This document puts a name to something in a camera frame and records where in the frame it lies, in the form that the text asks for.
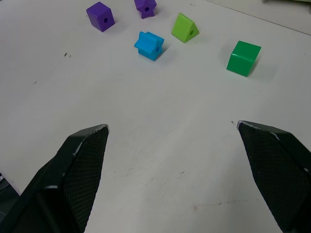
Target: white table surface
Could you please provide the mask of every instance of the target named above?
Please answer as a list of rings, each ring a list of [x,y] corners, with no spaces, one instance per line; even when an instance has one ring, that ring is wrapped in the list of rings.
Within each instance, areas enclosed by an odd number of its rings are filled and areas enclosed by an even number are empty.
[[[0,2],[0,171],[22,192],[70,134],[110,135],[86,233],[280,233],[252,178],[238,120],[292,132],[311,148],[311,37],[204,0],[107,0],[93,28],[83,0]],[[171,35],[179,12],[200,30]],[[165,39],[152,62],[140,31]],[[226,70],[235,44],[262,46],[252,74]]]
[[[311,35],[311,4],[294,0],[208,0]]]

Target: triangular block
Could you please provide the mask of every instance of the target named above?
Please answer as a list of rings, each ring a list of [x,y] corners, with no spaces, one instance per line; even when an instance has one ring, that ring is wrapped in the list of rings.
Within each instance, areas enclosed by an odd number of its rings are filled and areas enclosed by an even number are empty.
[[[199,34],[199,30],[195,23],[182,13],[178,14],[172,35],[180,41],[186,43]]]

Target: plastic block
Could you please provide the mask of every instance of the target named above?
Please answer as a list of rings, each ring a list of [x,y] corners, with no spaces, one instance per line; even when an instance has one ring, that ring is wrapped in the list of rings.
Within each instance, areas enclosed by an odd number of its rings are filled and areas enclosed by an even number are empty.
[[[199,30],[195,23],[182,13],[178,14],[172,35],[180,41],[186,43],[199,34]]]
[[[155,61],[162,53],[164,39],[150,32],[139,33],[138,41],[134,47],[138,49],[138,53]]]
[[[255,63],[261,47],[239,41],[231,53],[227,70],[247,77]]]
[[[86,10],[91,24],[99,31],[104,32],[115,24],[111,9],[100,1]]]
[[[136,9],[140,11],[141,18],[146,18],[148,16],[155,16],[154,9],[156,7],[155,0],[134,0]]]

